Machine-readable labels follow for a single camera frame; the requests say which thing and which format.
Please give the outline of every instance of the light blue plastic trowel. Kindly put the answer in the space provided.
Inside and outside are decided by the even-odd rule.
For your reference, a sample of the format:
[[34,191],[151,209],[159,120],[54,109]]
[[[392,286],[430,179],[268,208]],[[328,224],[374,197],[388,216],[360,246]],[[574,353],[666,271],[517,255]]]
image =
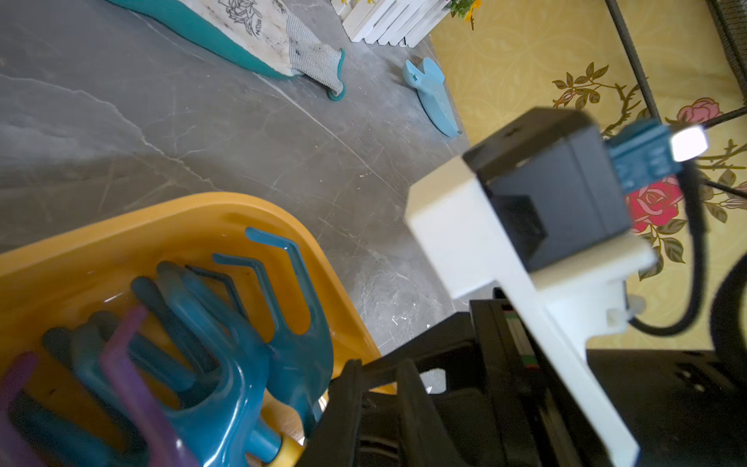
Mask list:
[[454,113],[451,111],[449,96],[444,87],[444,73],[435,61],[428,57],[423,60],[421,68],[422,71],[411,61],[406,61],[405,66],[402,67],[405,81],[418,91],[425,113],[441,133],[451,137],[461,136],[464,132],[459,130]]

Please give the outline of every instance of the metal rod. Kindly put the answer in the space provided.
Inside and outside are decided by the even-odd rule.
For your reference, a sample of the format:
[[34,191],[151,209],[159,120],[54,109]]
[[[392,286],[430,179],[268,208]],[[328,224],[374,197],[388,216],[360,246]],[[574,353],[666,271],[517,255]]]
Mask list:
[[719,36],[722,37],[722,43],[724,40],[726,43],[724,44],[724,52],[726,52],[727,60],[737,62],[737,68],[739,69],[739,76],[737,76],[737,81],[740,83],[740,87],[742,88],[742,92],[745,93],[745,79],[747,78],[747,65],[745,65],[744,58],[742,54],[740,53],[740,48],[737,45],[737,41],[734,39],[734,35],[731,33],[731,28],[729,28],[728,23],[726,22],[726,18],[724,17],[724,13],[719,6],[719,3],[716,0],[707,0],[708,3],[708,9],[710,10],[710,14],[713,17],[713,23],[716,25],[716,29],[719,32]]
[[630,66],[633,67],[633,74],[636,76],[636,81],[638,81],[638,85],[641,88],[641,94],[643,95],[646,107],[648,107],[648,112],[651,114],[651,118],[661,121],[661,116],[656,108],[656,102],[654,102],[654,95],[651,93],[651,88],[648,86],[648,79],[646,79],[646,74],[643,72],[641,60],[638,59],[636,48],[633,45],[633,39],[630,37],[630,32],[628,32],[627,26],[625,25],[625,20],[622,18],[620,7],[617,5],[616,0],[604,1],[607,3],[607,9],[610,10],[612,21],[615,23],[615,27],[617,28],[617,34],[620,36],[622,46],[625,48],[625,54],[627,55],[627,59],[630,61]]
[[721,190],[725,193],[733,194],[736,197],[747,198],[747,191],[739,190],[737,188],[732,188],[729,185],[723,185],[722,183],[713,182],[707,179],[703,180],[703,185],[708,185],[709,187],[713,187],[716,190]]
[[727,120],[731,120],[733,118],[741,117],[742,115],[747,114],[747,105],[744,107],[740,107],[736,109],[735,111],[727,112],[726,114],[719,115],[717,117],[714,117],[710,120],[706,120],[703,122],[704,128],[710,128],[712,126],[716,126],[719,123],[723,123]]

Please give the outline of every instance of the black mesh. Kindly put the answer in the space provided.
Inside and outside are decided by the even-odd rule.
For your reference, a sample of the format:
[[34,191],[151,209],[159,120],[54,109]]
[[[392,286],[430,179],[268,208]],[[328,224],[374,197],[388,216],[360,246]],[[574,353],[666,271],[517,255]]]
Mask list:
[[747,0],[707,0],[726,59],[747,104]]

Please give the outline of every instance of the yellow flower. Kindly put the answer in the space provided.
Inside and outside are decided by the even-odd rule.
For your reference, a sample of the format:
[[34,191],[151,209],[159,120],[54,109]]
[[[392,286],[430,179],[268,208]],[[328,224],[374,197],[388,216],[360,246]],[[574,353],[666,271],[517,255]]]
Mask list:
[[475,10],[478,10],[480,8],[480,0],[474,0],[472,2],[472,5],[469,7],[469,11],[467,12],[467,16],[465,16],[465,19],[467,21],[472,21],[472,12]]

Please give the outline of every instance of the teal trim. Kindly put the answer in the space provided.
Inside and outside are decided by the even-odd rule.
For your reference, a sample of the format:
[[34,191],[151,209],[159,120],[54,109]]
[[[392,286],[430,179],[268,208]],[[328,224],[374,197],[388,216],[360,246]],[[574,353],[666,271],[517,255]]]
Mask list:
[[[340,57],[340,63],[337,65],[337,77],[342,81],[342,62],[345,61],[345,49],[340,49],[340,52],[342,53],[342,56]],[[343,83],[342,92],[335,96],[335,94],[332,93],[332,90],[327,88],[327,96],[333,101],[338,101],[345,97],[346,90],[345,83]]]
[[293,78],[274,70],[259,60],[220,29],[193,12],[179,0],[108,0],[128,10],[137,11],[163,23],[186,40],[219,55],[242,68],[269,78]]

